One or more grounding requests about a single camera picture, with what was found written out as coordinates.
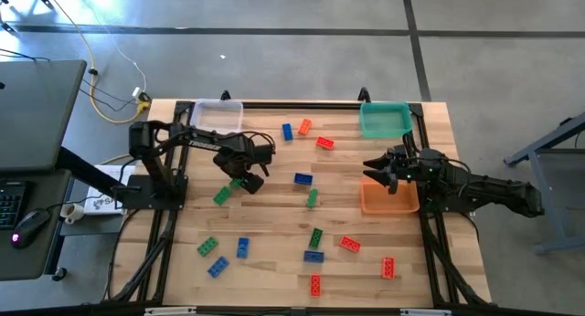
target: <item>clear plastic bin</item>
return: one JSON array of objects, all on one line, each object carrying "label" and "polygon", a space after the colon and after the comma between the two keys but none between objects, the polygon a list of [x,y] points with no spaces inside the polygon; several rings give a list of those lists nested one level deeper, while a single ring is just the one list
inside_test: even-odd
[{"label": "clear plastic bin", "polygon": [[395,194],[389,194],[388,188],[374,179],[362,177],[361,183],[362,212],[369,215],[400,215],[419,210],[417,186],[399,180],[399,189]]},{"label": "clear plastic bin", "polygon": [[362,134],[366,138],[396,138],[412,130],[406,102],[367,102],[359,108]]},{"label": "clear plastic bin", "polygon": [[234,100],[197,100],[191,125],[219,134],[241,131],[244,105]]}]

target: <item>toy block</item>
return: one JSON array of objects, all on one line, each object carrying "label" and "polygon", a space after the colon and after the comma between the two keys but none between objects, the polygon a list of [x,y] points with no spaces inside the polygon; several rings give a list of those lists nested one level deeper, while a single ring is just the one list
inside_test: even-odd
[{"label": "toy block", "polygon": [[328,149],[330,151],[333,149],[334,143],[335,143],[334,141],[329,140],[329,139],[324,138],[324,137],[317,138],[317,146],[323,147],[323,148]]},{"label": "toy block", "polygon": [[217,205],[222,205],[224,204],[224,202],[228,200],[230,195],[231,191],[229,190],[229,188],[223,186],[219,193],[215,197],[213,197],[213,202],[215,202]]},{"label": "toy block", "polygon": [[233,190],[240,189],[242,181],[243,181],[243,179],[231,179],[231,181],[229,182],[229,188],[231,188]]},{"label": "toy block", "polygon": [[341,242],[339,242],[339,245],[355,253],[359,252],[359,248],[361,248],[362,246],[361,244],[357,243],[357,241],[349,237],[341,238]]},{"label": "toy block", "polygon": [[216,261],[207,272],[212,278],[216,279],[228,265],[228,260],[225,257],[219,257],[218,261]]},{"label": "toy block", "polygon": [[319,195],[319,191],[316,189],[311,189],[311,192],[309,193],[309,199],[307,200],[307,206],[309,208],[314,208],[314,204],[317,201],[317,195]]},{"label": "toy block", "polygon": [[323,235],[323,230],[319,228],[313,229],[313,234],[311,235],[311,240],[309,241],[309,248],[317,249],[319,248],[319,242],[321,242],[321,236]]},{"label": "toy block", "polygon": [[321,297],[321,275],[311,275],[311,297]]},{"label": "toy block", "polygon": [[285,123],[282,125],[282,135],[284,136],[285,141],[293,139],[293,130],[291,129],[291,124]]},{"label": "toy block", "polygon": [[207,253],[209,253],[209,251],[211,251],[217,245],[218,241],[214,237],[210,237],[205,242],[203,242],[203,244],[201,244],[199,248],[197,248],[197,252],[199,252],[199,255],[201,257],[204,257],[207,255]]},{"label": "toy block", "polygon": [[294,174],[294,183],[311,185],[313,183],[313,176],[310,174]]},{"label": "toy block", "polygon": [[318,262],[323,263],[325,257],[323,252],[317,251],[304,251],[303,260],[306,262]]},{"label": "toy block", "polygon": [[250,244],[250,239],[247,237],[240,237],[238,239],[238,254],[236,257],[238,258],[247,258],[248,257],[248,245]]},{"label": "toy block", "polygon": [[382,259],[382,278],[394,279],[394,258]]},{"label": "toy block", "polygon": [[303,123],[301,123],[301,127],[299,128],[300,134],[307,134],[309,133],[309,129],[311,129],[311,120],[304,119]]}]

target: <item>keyboard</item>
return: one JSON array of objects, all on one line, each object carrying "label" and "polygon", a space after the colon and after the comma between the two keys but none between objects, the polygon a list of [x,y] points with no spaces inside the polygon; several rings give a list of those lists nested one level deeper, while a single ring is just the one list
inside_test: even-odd
[{"label": "keyboard", "polygon": [[0,229],[14,229],[26,209],[26,182],[0,184]]}]

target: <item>gray floor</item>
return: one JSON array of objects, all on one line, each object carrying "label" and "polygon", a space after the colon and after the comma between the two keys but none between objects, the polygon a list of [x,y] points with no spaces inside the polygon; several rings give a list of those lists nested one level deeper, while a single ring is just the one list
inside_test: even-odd
[{"label": "gray floor", "polygon": [[[82,24],[95,24],[80,0],[59,0]],[[412,0],[419,29],[583,30],[582,0]],[[405,29],[402,0],[85,0],[102,22],[124,26],[317,27]],[[66,24],[32,0],[11,0],[5,20]],[[376,100],[420,100],[408,37],[115,36],[148,78],[154,98],[352,100],[367,86]],[[100,87],[129,97],[142,84],[106,35],[88,35]],[[447,101],[459,154],[477,173],[531,178],[527,164],[504,156],[585,111],[584,39],[422,38],[433,100]],[[49,58],[85,58],[74,34],[0,32],[0,47]],[[119,119],[132,110],[111,113]],[[127,152],[127,125],[101,120],[80,95],[65,145],[98,163]],[[99,131],[99,137],[89,132]],[[477,215],[494,302],[512,308],[583,314],[583,250],[537,257],[549,237],[545,218],[529,220],[501,206]],[[0,283],[0,310],[95,302],[101,298],[113,237],[68,237],[59,283]]]}]

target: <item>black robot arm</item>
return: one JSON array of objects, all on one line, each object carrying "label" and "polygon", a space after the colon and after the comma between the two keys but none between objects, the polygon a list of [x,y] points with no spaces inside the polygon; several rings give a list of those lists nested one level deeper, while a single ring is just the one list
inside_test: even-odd
[{"label": "black robot arm", "polygon": [[[168,139],[160,141],[158,133],[168,132]],[[163,166],[159,156],[176,146],[195,147],[216,152],[213,163],[230,178],[241,179],[241,186],[251,194],[256,193],[264,184],[264,180],[250,172],[254,164],[269,175],[266,165],[272,162],[275,144],[266,133],[250,132],[218,134],[199,130],[181,123],[164,123],[161,121],[138,121],[130,127],[130,155],[142,160],[146,170],[156,185],[156,190],[173,193],[174,178],[171,169]],[[256,145],[252,138],[260,136],[267,144]]]},{"label": "black robot arm", "polygon": [[417,155],[400,145],[380,158],[365,161],[365,166],[376,170],[365,170],[364,174],[388,186],[391,194],[398,189],[398,179],[417,182],[421,195],[432,201],[426,204],[427,211],[472,212],[495,203],[526,217],[544,215],[540,192],[530,183],[472,174],[464,163],[460,167],[451,162],[461,163],[436,150],[422,149]]}]

